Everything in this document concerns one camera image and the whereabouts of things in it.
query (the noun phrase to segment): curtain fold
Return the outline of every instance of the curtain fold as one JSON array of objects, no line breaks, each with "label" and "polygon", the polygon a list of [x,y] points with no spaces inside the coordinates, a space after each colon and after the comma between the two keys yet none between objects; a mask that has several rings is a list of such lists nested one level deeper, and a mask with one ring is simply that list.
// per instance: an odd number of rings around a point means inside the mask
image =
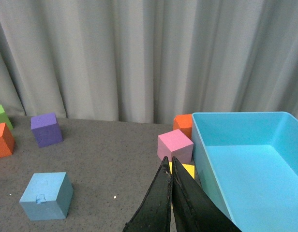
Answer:
[{"label": "curtain fold", "polygon": [[0,1],[0,104],[145,123],[298,118],[298,0]]}]

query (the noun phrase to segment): toy block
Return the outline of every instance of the toy block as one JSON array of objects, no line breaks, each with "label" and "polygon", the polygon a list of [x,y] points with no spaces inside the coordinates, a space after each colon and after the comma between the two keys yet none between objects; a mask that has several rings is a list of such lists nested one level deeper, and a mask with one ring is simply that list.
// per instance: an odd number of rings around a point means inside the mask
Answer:
[{"label": "toy block", "polygon": [[35,173],[19,202],[31,221],[65,219],[72,195],[67,173]]},{"label": "toy block", "polygon": [[177,115],[174,118],[173,130],[181,130],[189,139],[192,138],[192,115]]},{"label": "toy block", "polygon": [[10,156],[14,151],[15,140],[5,122],[0,123],[0,158]]},{"label": "toy block", "polygon": [[0,123],[3,123],[3,122],[5,122],[7,124],[8,128],[10,130],[13,129],[13,126],[12,126],[7,114],[5,113],[3,106],[0,105]]},{"label": "toy block", "polygon": [[55,113],[32,117],[31,131],[39,147],[49,146],[63,141]]},{"label": "toy block", "polygon": [[169,160],[175,156],[181,163],[190,163],[192,150],[193,142],[179,129],[158,136],[158,157],[161,160],[164,156]]},{"label": "toy block", "polygon": [[[187,170],[187,172],[195,179],[195,166],[183,163],[182,166]],[[172,174],[172,162],[169,162],[170,173]]]}]

